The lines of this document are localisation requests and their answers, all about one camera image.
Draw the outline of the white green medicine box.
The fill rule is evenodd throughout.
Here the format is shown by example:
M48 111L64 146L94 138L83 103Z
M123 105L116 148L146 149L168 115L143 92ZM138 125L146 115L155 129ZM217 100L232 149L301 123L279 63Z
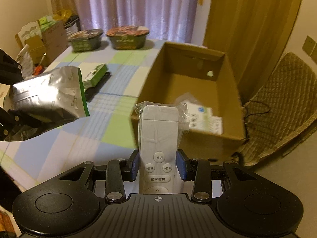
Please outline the white green medicine box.
M216 135L223 134L222 117L213 115L211 107L205 107L188 102L190 130L210 132Z

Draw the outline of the green throat spray box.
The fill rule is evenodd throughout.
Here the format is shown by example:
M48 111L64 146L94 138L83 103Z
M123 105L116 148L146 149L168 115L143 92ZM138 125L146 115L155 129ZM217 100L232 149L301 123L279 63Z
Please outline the green throat spray box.
M95 87L108 71L105 63L98 64L82 62L78 67L81 70L85 90Z

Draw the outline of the brown cardboard box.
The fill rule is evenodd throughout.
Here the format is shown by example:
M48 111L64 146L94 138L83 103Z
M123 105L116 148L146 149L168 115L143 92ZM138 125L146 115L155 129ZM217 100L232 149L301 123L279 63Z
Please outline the brown cardboard box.
M222 118L221 135L191 130L179 144L189 158L232 158L245 139L242 105L227 54L203 47L165 42L137 102L173 104L189 95Z

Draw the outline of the white remote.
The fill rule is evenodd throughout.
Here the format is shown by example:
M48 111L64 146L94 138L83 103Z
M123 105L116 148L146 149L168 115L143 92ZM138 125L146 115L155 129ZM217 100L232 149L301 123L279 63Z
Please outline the white remote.
M140 193L179 193L176 153L183 133L189 131L187 105L141 102L135 111L139 117Z

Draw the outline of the wooden door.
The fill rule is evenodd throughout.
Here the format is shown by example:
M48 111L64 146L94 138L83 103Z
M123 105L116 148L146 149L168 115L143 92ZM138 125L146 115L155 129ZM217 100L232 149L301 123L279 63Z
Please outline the wooden door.
M211 0L203 44L228 55L242 103L272 74L300 4L301 0Z

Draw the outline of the side cardboard boxes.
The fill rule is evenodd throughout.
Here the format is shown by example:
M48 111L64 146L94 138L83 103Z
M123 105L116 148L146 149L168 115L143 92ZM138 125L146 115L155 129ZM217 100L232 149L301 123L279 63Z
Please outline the side cardboard boxes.
M29 46L34 64L49 66L67 47L67 34L61 21L51 21L48 27L41 28L37 20L26 24L15 35L20 49Z

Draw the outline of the crumpled white plastic bag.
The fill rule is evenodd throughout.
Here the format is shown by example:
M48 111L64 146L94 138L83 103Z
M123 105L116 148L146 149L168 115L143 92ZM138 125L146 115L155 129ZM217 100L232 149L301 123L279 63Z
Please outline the crumpled white plastic bag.
M16 57L19 69L24 80L31 79L33 76L34 64L29 52L29 45L25 45Z

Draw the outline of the dark noodle bowl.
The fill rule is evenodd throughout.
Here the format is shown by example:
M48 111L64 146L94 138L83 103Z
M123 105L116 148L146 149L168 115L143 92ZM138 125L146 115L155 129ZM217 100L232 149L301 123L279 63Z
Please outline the dark noodle bowl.
M78 31L68 36L68 42L75 53L93 51L100 48L103 34L102 29Z
M140 49L150 30L145 26L119 26L106 32L113 49Z

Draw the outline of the silver foil pouch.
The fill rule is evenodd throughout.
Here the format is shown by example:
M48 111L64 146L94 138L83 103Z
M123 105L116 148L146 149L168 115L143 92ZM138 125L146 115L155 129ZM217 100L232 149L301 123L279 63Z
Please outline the silver foil pouch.
M88 117L81 70L55 68L12 85L3 109L14 116L16 126L4 141L25 141L49 130Z

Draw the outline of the clear bag of tubes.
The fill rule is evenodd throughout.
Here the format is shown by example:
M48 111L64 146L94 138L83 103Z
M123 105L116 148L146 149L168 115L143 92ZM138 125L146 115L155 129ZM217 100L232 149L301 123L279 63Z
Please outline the clear bag of tubes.
M202 103L194 97L191 93L187 92L175 99L176 104L186 104L187 110L190 115L199 114L204 112L204 107Z

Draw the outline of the double wall socket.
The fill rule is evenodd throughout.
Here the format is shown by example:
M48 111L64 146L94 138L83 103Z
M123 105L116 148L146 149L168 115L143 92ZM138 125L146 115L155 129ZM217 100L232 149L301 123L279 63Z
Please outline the double wall socket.
M313 38L307 36L302 49L315 63L317 63L317 44Z

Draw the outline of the purple curtain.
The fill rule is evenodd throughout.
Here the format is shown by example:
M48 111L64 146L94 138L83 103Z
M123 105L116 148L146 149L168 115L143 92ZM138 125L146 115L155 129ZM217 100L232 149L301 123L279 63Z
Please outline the purple curtain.
M69 9L81 29L108 31L118 26L145 26L151 39L190 42L197 0L51 0L55 13Z

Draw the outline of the right dark noodle bowl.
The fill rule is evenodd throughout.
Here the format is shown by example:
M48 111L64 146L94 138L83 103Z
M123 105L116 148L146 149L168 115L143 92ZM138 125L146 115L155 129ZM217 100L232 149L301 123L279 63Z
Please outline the right dark noodle bowl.
M150 30L145 26L119 26L106 32L113 49L140 49Z

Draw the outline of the left dark noodle bowl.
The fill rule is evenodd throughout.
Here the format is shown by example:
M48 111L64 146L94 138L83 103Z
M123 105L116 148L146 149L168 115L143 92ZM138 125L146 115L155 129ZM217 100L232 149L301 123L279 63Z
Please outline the left dark noodle bowl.
M75 53L93 51L100 48L103 34L102 29L78 31L68 36L68 42Z

